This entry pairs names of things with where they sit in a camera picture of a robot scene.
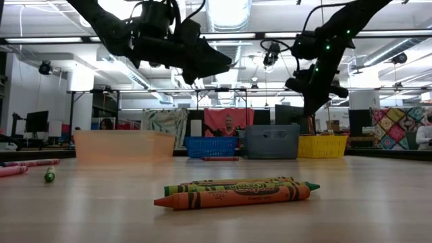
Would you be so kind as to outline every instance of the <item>patterned curtain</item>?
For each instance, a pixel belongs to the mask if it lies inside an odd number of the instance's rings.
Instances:
[[[188,110],[148,110],[142,112],[141,130],[166,132],[175,135],[175,148],[183,149],[188,123]]]
[[[378,147],[389,150],[409,149],[407,132],[425,125],[427,110],[422,107],[372,110]]]

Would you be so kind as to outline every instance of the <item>table surface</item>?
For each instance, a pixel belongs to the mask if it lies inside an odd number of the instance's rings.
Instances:
[[[432,165],[365,157],[83,165],[0,178],[0,242],[432,242]],[[294,176],[309,200],[197,211],[153,206],[163,186]]]

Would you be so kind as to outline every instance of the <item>crayon tip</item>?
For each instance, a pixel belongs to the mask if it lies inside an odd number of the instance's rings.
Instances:
[[[164,192],[165,196],[169,196],[169,186],[164,186],[163,192]]]
[[[312,192],[313,190],[319,189],[321,186],[318,184],[306,182],[306,186],[309,187],[309,190]]]
[[[54,173],[46,173],[45,174],[45,181],[46,182],[52,182],[55,179]]]
[[[174,197],[168,196],[168,197],[156,199],[153,204],[155,206],[161,206],[161,207],[173,207]]]

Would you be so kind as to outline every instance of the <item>wall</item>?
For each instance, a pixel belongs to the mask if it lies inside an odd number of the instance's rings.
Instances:
[[[12,131],[12,114],[15,112],[25,118],[27,113],[49,111],[50,120],[61,120],[64,124],[69,120],[69,110],[66,107],[65,78],[59,76],[40,75],[38,69],[18,60],[17,55],[7,55],[6,97],[3,102],[1,129],[7,135]],[[17,134],[23,134],[25,121],[18,121]]]

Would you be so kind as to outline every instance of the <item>person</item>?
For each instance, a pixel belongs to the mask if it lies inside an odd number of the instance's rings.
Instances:
[[[222,128],[222,136],[238,136],[237,129],[233,127],[232,116],[225,117],[225,127]]]
[[[432,113],[428,114],[427,121],[432,123]],[[432,151],[432,126],[421,126],[417,130],[416,143],[419,150]]]
[[[101,130],[112,130],[114,127],[113,122],[109,118],[105,118],[101,121]]]
[[[224,119],[225,127],[222,129],[212,130],[208,125],[204,124],[204,129],[209,130],[215,137],[221,136],[236,136],[238,137],[238,130],[240,127],[234,127],[234,120],[231,115],[227,115]]]

